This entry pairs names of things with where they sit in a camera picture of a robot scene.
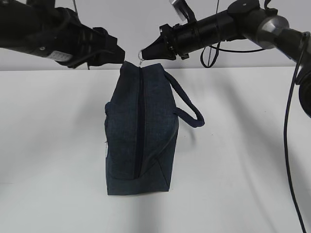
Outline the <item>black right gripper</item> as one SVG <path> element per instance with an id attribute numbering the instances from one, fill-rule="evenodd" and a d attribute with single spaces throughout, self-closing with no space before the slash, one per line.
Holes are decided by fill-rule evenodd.
<path id="1" fill-rule="evenodd" d="M 189 54 L 183 54 L 177 43 L 177 29 L 180 24 L 171 27 L 169 24 L 160 26 L 160 37 L 141 51 L 144 60 L 182 60 L 189 59 Z"/>

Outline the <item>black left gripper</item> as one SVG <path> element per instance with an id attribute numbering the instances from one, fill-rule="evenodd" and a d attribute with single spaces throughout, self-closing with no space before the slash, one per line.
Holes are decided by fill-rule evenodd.
<path id="1" fill-rule="evenodd" d="M 62 19 L 62 27 L 55 38 L 60 48 L 55 49 L 56 62 L 68 68 L 86 63 L 99 67 L 105 64 L 122 64 L 125 51 L 118 46 L 117 38 L 102 27 L 90 28 L 82 24 L 77 13 L 69 8 L 55 9 Z"/>

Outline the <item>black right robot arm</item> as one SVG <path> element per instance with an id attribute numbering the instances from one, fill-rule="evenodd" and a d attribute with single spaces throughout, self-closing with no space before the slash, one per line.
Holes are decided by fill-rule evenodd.
<path id="1" fill-rule="evenodd" d="M 219 13 L 202 20 L 184 0 L 172 0 L 184 25 L 160 26 L 160 36 L 141 51 L 144 60 L 187 59 L 189 53 L 213 44 L 248 39 L 264 50 L 278 49 L 299 63 L 295 84 L 299 86 L 299 101 L 304 112 L 311 114 L 311 33 L 290 28 L 278 10 L 260 7 L 258 0 L 237 0 Z"/>

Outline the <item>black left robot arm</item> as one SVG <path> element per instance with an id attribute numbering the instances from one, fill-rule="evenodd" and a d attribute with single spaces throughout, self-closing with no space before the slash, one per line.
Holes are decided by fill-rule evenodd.
<path id="1" fill-rule="evenodd" d="M 53 0 L 0 2 L 0 46 L 56 61 L 68 68 L 122 64 L 124 50 L 102 27 L 84 25 L 69 8 Z"/>

